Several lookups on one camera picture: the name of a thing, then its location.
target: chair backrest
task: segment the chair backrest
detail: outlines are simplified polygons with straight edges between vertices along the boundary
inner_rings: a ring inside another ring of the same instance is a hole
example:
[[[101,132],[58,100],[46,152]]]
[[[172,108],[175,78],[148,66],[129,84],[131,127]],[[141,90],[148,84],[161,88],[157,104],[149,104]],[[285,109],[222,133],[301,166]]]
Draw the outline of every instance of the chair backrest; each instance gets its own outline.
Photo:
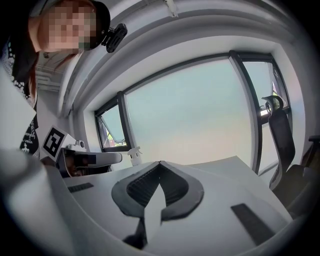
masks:
[[[282,175],[288,170],[295,157],[296,149],[288,117],[283,110],[284,103],[282,99],[275,95],[263,97],[262,99],[267,101],[265,106],[271,114],[268,122],[279,161],[277,170],[270,181],[270,188],[273,189],[272,187],[279,183]]]

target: black chair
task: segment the black chair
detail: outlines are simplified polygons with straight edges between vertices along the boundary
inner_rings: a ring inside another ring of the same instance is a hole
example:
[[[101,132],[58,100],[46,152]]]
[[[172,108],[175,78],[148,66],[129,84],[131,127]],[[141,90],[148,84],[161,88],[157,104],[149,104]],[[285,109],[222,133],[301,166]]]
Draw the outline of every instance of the black chair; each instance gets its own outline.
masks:
[[[276,152],[278,166],[270,181],[269,187],[281,203],[287,208],[293,218],[307,214],[312,209],[318,194],[319,173],[309,164],[319,146],[320,136],[311,136],[313,142],[307,166],[294,164],[290,167],[295,154],[295,144],[290,129],[284,103],[279,96],[263,97],[266,109],[270,113],[268,123]]]

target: black strip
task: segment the black strip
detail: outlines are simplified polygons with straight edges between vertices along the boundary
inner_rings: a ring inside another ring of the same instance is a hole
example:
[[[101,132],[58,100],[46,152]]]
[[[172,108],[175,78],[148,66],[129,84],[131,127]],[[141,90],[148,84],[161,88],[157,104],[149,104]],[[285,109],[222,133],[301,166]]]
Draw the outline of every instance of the black strip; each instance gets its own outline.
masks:
[[[70,193],[74,193],[74,192],[78,192],[81,190],[86,190],[89,188],[92,188],[94,185],[92,185],[91,183],[83,183],[83,184],[79,184],[79,185],[75,185],[75,186],[68,186],[68,190],[70,191]]]
[[[243,85],[243,89],[246,91],[246,97],[249,101],[250,109],[252,111],[255,143],[252,170],[258,175],[262,154],[262,121],[259,100],[256,94],[255,87],[241,58],[234,50],[231,50],[229,53],[229,60],[234,70],[236,71],[240,81],[242,82],[241,84]]]
[[[268,62],[273,63],[274,58],[271,54],[258,53],[258,52],[236,52],[243,62]]]
[[[275,235],[275,233],[244,203],[231,206],[245,230],[256,246],[261,245]]]

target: window frame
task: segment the window frame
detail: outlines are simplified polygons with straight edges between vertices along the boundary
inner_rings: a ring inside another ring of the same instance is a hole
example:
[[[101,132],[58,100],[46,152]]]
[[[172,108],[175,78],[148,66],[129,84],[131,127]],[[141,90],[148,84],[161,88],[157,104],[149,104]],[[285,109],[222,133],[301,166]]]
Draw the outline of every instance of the window frame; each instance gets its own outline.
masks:
[[[101,116],[105,112],[109,111],[115,106],[118,106],[119,108],[120,121],[121,121],[121,126],[122,126],[122,131],[123,131],[126,146],[103,147],[102,137],[99,129],[99,118],[101,118]],[[129,121],[128,121],[128,113],[126,110],[125,97],[122,91],[119,91],[116,97],[112,98],[106,104],[104,104],[102,107],[96,110],[94,112],[94,115],[95,115],[96,131],[98,134],[99,144],[102,152],[127,152],[130,149],[134,148],[133,137],[131,134]]]
[[[248,96],[248,102],[250,104],[250,109],[252,111],[252,117],[253,117],[253,127],[254,127],[254,133],[252,136],[254,136],[254,152],[252,153],[252,163],[251,168],[252,170],[258,175],[259,168],[260,168],[260,162],[261,162],[261,156],[262,156],[262,125],[268,123],[268,118],[270,114],[264,114],[261,116],[261,108],[259,105],[259,100],[255,91],[255,87],[251,81],[251,78],[249,76],[249,73],[244,65],[244,62],[267,62],[271,63],[273,66],[273,74],[275,72],[277,73],[277,76],[274,75],[276,82],[277,82],[277,88],[279,88],[281,97],[284,97],[284,99],[287,102],[287,107],[285,107],[283,110],[288,115],[288,120],[290,124],[290,128],[292,131],[292,115],[291,115],[291,105],[290,105],[290,99],[287,91],[287,87],[285,84],[285,81],[283,79],[283,76],[281,74],[281,71],[273,58],[271,53],[260,53],[260,52],[248,52],[248,51],[234,51],[230,50],[229,52],[225,53],[218,53],[218,54],[212,54],[207,56],[201,56],[194,59],[190,59],[187,61],[183,61],[181,63],[169,66],[165,69],[162,69],[154,74],[151,74],[142,80],[136,82],[135,84],[129,86],[124,91],[119,91],[113,99],[108,101],[106,104],[104,104],[101,108],[99,108],[95,112],[96,116],[96,126],[97,126],[97,132],[99,136],[99,143],[101,146],[101,150],[103,152],[126,152],[130,150],[131,148],[135,147],[134,143],[134,137],[130,129],[130,121],[128,119],[128,109],[126,106],[126,100],[125,95],[137,90],[138,88],[147,85],[151,83],[154,80],[157,80],[161,77],[167,76],[171,73],[177,72],[179,70],[183,70],[192,66],[196,66],[199,64],[217,61],[217,60],[225,60],[229,59],[231,64],[233,65],[234,70],[236,71],[243,89],[246,91],[246,95]],[[118,147],[108,147],[103,148],[102,142],[101,142],[101,135],[99,132],[98,127],[98,118],[103,113],[108,111],[109,109],[113,108],[115,105],[119,105],[119,114],[120,114],[120,120],[121,125],[123,129],[123,134],[125,141],[127,143],[127,146],[118,146]]]

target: person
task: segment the person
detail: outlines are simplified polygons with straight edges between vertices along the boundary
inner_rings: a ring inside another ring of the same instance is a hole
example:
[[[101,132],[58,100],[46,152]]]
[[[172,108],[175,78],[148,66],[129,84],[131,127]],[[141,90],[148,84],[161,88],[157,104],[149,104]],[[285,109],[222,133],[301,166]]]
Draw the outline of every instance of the person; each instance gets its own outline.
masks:
[[[39,52],[69,51],[57,67],[81,51],[92,50],[103,41],[110,27],[110,13],[102,3],[94,0],[58,0],[40,15],[30,17],[31,8],[18,10],[16,26],[3,45],[1,61],[14,86],[37,112],[36,64]],[[40,157],[36,133],[37,115],[30,123],[20,149]]]
[[[88,156],[76,154],[74,151],[65,151],[65,166],[72,177],[89,175]]]

